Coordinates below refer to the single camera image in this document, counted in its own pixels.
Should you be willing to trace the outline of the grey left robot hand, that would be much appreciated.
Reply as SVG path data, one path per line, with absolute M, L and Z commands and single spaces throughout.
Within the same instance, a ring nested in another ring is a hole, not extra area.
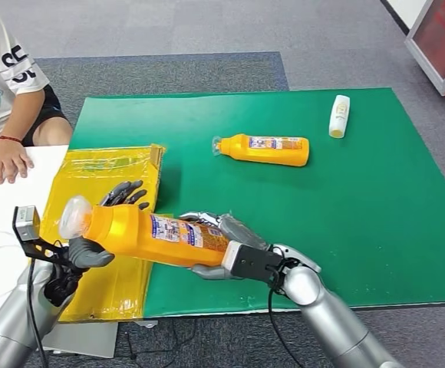
M 141 189 L 142 180 L 121 182 L 107 192 L 98 205 L 111 207 L 122 204 L 135 204 L 147 194 Z M 86 215 L 92 214 L 93 206 L 82 195 L 75 195 L 66 204 L 59 222 L 60 232 L 66 235 L 82 235 L 89 225 Z M 44 289 L 46 299 L 56 307 L 68 301 L 79 286 L 83 273 L 90 268 L 102 268 L 114 259 L 114 255 L 98 242 L 83 236 L 68 239 L 63 265 L 55 265 L 51 280 Z

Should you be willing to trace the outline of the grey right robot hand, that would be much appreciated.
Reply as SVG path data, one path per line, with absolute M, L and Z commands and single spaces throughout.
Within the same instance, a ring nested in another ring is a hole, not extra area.
M 264 238 L 248 228 L 244 223 L 233 217 L 230 213 L 215 215 L 209 212 L 186 212 L 180 215 L 179 219 L 218 228 L 230 241 L 236 241 L 251 248 L 267 251 L 270 247 Z M 229 271 L 226 271 L 222 266 L 209 267 L 196 264 L 191 267 L 190 270 L 206 280 L 225 280 L 233 278 Z

